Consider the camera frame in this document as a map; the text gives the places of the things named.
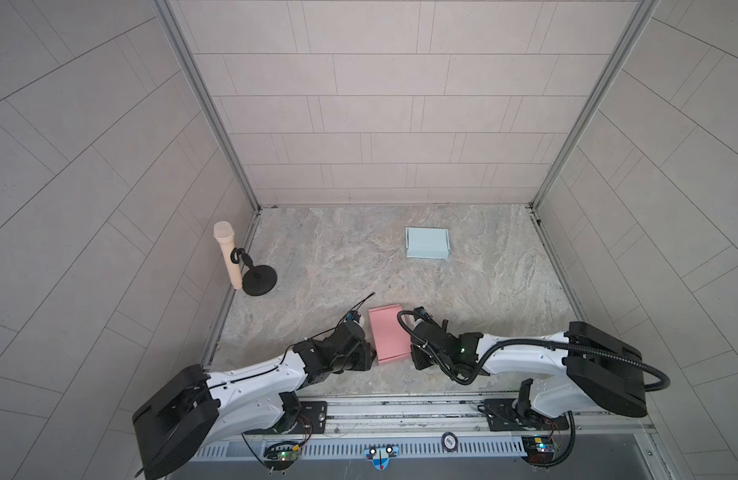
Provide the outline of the pink paper box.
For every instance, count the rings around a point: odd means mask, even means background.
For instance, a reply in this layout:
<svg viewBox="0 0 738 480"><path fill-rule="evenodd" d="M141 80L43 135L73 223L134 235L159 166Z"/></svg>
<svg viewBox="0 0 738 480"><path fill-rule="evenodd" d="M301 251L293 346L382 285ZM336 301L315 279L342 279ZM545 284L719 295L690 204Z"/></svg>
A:
<svg viewBox="0 0 738 480"><path fill-rule="evenodd" d="M411 358L409 334L398 323L401 305L389 305L368 310L374 346L380 365Z"/></svg>

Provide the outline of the light blue paper box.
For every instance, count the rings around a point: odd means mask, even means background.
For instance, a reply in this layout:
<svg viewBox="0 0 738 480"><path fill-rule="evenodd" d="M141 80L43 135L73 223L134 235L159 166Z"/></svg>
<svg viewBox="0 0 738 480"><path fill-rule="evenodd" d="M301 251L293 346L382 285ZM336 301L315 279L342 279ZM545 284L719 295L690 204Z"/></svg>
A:
<svg viewBox="0 0 738 480"><path fill-rule="evenodd" d="M408 258L447 260L451 252L449 231L442 228L406 228Z"/></svg>

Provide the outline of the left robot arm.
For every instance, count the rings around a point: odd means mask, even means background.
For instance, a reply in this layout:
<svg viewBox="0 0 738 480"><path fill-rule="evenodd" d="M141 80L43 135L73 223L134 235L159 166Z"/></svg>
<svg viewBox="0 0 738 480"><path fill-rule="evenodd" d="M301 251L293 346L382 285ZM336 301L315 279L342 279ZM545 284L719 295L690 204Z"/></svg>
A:
<svg viewBox="0 0 738 480"><path fill-rule="evenodd" d="M161 479L206 444L248 432L286 432L301 410L298 390L332 374L368 371L375 357L361 326L343 322L323 339L307 338L242 369L185 367L132 416L142 463L138 473Z"/></svg>

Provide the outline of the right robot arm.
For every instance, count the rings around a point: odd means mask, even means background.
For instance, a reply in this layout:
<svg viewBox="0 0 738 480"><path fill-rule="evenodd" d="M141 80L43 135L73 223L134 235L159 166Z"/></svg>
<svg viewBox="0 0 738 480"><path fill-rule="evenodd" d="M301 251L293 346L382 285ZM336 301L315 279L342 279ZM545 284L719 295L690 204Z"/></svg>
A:
<svg viewBox="0 0 738 480"><path fill-rule="evenodd" d="M410 334L415 367L436 365L459 385L503 373L541 375L522 383L514 404L518 417L555 419L594 407L630 418L647 415L644 375L652 369L641 352L585 322L541 337L455 336L428 320L403 329Z"/></svg>

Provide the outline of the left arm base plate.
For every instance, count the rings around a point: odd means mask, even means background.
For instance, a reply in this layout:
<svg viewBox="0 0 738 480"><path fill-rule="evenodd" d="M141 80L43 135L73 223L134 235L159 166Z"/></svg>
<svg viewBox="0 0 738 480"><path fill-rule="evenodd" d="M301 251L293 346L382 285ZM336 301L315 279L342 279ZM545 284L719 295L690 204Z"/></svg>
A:
<svg viewBox="0 0 738 480"><path fill-rule="evenodd" d="M328 403L305 401L300 404L296 417L284 417L273 427L248 431L251 435L306 435L323 434L326 429Z"/></svg>

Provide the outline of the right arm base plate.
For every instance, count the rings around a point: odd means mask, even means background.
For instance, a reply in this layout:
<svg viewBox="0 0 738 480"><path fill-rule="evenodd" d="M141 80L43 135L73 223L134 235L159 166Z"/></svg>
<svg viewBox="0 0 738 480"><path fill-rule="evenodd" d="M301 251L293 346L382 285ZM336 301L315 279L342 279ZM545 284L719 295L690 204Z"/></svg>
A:
<svg viewBox="0 0 738 480"><path fill-rule="evenodd" d="M568 418L562 414L550 418L537 413L529 401L518 399L487 399L478 406L491 431L531 431L551 432L569 429Z"/></svg>

